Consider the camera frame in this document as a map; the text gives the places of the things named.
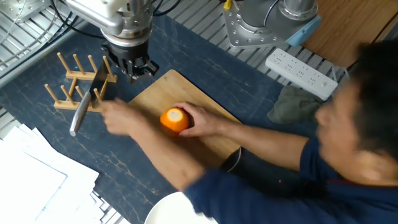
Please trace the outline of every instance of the wooden cutting board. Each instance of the wooden cutting board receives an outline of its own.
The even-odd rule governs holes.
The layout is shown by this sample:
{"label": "wooden cutting board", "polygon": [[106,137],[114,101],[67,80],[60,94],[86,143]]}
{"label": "wooden cutting board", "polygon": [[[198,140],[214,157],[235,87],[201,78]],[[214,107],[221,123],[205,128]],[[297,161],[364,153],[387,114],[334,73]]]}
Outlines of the wooden cutting board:
{"label": "wooden cutting board", "polygon": [[[174,103],[182,101],[193,103],[214,114],[239,122],[175,70],[168,71],[129,104],[144,111],[153,124],[160,128],[159,118],[161,114],[171,108]],[[235,142],[219,136],[170,138],[208,166],[221,165],[228,156],[240,147]]]}

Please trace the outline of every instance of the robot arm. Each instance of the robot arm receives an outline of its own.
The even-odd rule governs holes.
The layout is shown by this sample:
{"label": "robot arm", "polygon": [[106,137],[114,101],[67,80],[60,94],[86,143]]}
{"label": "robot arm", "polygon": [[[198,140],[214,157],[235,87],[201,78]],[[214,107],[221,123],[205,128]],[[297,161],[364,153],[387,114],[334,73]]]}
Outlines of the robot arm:
{"label": "robot arm", "polygon": [[152,32],[150,0],[66,0],[71,10],[99,27],[107,40],[106,56],[132,82],[154,75],[159,66],[150,61],[148,39]]}
{"label": "robot arm", "polygon": [[[150,61],[151,0],[66,0],[72,11],[101,29],[107,40],[106,56],[132,82],[154,75],[159,66]],[[302,44],[319,26],[315,0],[245,0],[224,9],[233,47],[263,47],[287,42]]]}

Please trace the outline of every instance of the peeled orange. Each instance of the peeled orange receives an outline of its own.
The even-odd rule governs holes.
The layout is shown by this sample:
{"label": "peeled orange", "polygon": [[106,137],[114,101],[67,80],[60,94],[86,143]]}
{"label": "peeled orange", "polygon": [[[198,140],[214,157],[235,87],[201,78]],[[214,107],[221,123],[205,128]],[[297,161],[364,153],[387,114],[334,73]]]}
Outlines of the peeled orange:
{"label": "peeled orange", "polygon": [[166,134],[178,136],[180,132],[189,128],[189,117],[180,108],[171,108],[160,116],[160,123]]}

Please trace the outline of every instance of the outlet socket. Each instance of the outlet socket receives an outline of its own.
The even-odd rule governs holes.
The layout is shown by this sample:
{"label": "outlet socket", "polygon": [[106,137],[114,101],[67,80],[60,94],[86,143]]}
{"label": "outlet socket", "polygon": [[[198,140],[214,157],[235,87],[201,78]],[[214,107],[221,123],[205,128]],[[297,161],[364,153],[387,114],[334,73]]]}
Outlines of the outlet socket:
{"label": "outlet socket", "polygon": [[324,101],[329,98],[338,85],[331,78],[282,49],[276,49],[270,54],[266,60],[266,66]]}

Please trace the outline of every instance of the knife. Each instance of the knife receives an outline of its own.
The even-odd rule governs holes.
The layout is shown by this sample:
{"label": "knife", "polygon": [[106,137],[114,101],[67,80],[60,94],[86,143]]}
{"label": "knife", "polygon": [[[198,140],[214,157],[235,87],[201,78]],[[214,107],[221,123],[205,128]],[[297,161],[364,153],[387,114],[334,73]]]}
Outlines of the knife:
{"label": "knife", "polygon": [[76,109],[76,113],[73,116],[72,123],[70,125],[69,133],[71,136],[75,137],[76,133],[79,131],[81,121],[86,115],[88,106],[91,105],[93,108],[96,106],[97,97],[94,93],[94,89],[100,90],[106,79],[108,78],[109,71],[104,62],[102,62],[99,70],[95,73],[93,83],[90,86],[90,90],[86,92],[83,99],[81,100],[79,106]]}

